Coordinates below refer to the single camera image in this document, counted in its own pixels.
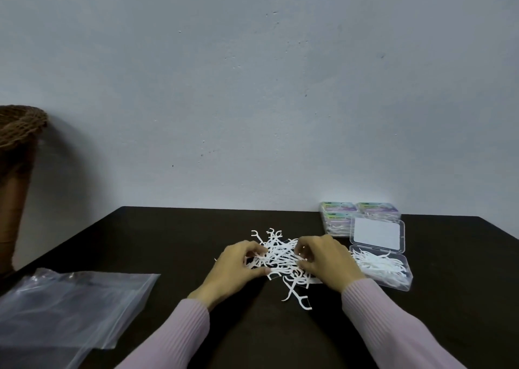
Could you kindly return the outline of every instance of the person's left hand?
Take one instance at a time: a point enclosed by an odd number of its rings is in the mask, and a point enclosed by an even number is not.
[[[188,295],[190,299],[201,301],[209,310],[218,303],[240,291],[252,279],[270,273],[270,268],[249,269],[245,267],[245,257],[267,253],[267,248],[255,241],[242,241],[227,246],[213,269],[200,287]]]

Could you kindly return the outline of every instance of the wicker basket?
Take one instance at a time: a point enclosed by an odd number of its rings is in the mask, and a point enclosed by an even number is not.
[[[0,106],[0,274],[12,270],[38,134],[46,125],[41,109]]]

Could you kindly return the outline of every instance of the dark wooden table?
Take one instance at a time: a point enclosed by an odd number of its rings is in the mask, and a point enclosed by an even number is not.
[[[414,280],[409,292],[386,293],[468,368],[519,367],[519,241],[478,217],[402,218]],[[0,292],[37,267],[161,274],[117,347],[91,352],[81,366],[113,368],[198,287],[226,245],[269,227],[286,238],[323,234],[312,212],[122,207],[4,280]],[[311,286],[312,311],[281,302],[286,295],[282,281],[265,278],[217,306],[190,367],[376,367],[338,294]]]

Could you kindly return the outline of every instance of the pink sleeve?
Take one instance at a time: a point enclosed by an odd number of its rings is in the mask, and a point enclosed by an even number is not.
[[[207,308],[196,299],[183,299],[116,369],[185,369],[208,333]]]
[[[465,368],[422,321],[398,307],[371,279],[357,280],[343,291],[342,309],[380,369]]]

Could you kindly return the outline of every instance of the white wall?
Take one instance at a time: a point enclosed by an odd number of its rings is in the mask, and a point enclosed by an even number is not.
[[[518,0],[0,0],[0,103],[53,121],[16,264],[120,205],[384,200],[519,236],[518,18]]]

